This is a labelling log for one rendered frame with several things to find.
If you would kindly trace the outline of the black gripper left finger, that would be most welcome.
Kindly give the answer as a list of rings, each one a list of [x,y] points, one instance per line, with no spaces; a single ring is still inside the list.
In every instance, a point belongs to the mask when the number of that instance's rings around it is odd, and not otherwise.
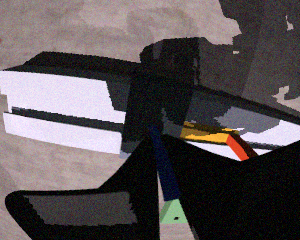
[[[6,209],[31,240],[159,240],[158,171],[145,137],[95,189],[14,191]]]

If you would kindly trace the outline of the dark blue pin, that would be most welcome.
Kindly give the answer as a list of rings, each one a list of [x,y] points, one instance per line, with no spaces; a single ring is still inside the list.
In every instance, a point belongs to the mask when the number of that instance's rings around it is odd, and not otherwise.
[[[157,125],[150,125],[147,129],[153,140],[155,165],[157,165],[159,180],[161,180],[163,200],[177,200],[179,199],[179,184],[175,179],[173,165],[171,165],[165,145],[162,144],[161,137],[159,137]]]

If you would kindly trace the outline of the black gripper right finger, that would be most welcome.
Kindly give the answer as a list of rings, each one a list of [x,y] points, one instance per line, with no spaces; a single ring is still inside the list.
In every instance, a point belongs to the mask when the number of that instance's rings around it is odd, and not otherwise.
[[[179,184],[194,240],[237,240],[259,193],[300,172],[300,139],[251,159],[235,160],[161,135]]]

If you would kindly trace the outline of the green tray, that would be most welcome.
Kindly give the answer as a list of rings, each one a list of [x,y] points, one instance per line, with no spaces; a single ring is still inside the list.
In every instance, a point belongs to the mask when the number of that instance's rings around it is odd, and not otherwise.
[[[183,209],[179,204],[181,204],[181,201],[178,199],[166,201],[166,203],[163,204],[162,211],[159,212],[159,220],[161,220],[161,224],[187,223],[187,217],[183,215]]]

